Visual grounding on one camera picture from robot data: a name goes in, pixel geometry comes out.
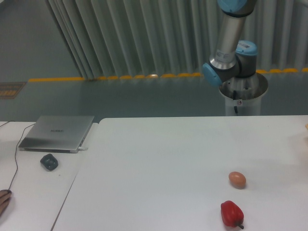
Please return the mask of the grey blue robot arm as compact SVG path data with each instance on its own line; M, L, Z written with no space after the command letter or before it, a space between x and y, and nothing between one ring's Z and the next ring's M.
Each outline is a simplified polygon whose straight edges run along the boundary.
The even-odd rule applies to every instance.
M218 0L217 4L223 12L218 41L208 63L202 66L204 77L212 86L220 86L240 73L236 48L246 18L253 12L256 1Z

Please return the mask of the person's hand on mouse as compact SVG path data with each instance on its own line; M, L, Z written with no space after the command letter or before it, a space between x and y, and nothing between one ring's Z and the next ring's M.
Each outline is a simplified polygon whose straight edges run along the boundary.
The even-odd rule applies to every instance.
M5 209L9 205L11 196L12 196L12 193L4 195L2 197L0 196L0 215L2 215L2 213L5 211Z

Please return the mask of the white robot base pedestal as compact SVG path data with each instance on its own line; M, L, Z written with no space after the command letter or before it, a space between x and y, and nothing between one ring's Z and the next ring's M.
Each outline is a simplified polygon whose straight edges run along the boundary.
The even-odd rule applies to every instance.
M219 86L225 99L226 116L259 116L262 97L268 90L267 79L259 73L247 78L233 77Z

